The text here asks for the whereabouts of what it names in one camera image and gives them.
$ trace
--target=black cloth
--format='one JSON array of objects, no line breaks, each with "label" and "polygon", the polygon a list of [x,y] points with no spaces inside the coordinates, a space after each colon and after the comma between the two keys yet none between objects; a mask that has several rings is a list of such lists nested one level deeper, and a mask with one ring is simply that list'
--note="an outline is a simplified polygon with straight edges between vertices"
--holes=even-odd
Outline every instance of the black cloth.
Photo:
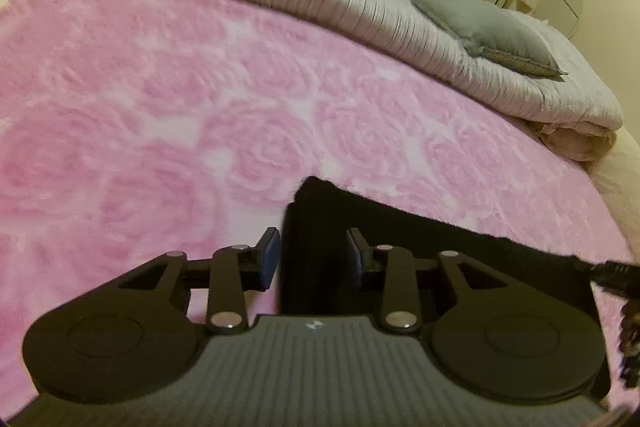
[{"label": "black cloth", "polygon": [[[558,298],[599,321],[590,280],[566,258],[434,219],[403,212],[310,177],[287,207],[282,227],[280,309],[284,314],[374,313],[380,293],[350,284],[347,229],[357,227],[370,245],[398,245],[414,257],[435,259],[456,250]],[[603,365],[592,394],[609,392]]]}]

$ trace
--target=bed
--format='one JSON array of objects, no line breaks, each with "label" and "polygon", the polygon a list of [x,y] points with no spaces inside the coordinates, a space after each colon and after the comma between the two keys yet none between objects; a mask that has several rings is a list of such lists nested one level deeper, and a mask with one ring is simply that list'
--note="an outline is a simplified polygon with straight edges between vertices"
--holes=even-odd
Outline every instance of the bed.
[{"label": "bed", "polygon": [[[630,261],[588,175],[432,76],[241,0],[7,0],[0,9],[0,416],[44,312],[169,250],[254,243],[315,174],[588,261]],[[594,290],[616,405],[621,302]],[[247,295],[276,312],[276,288]],[[197,296],[190,315],[202,315]]]}]

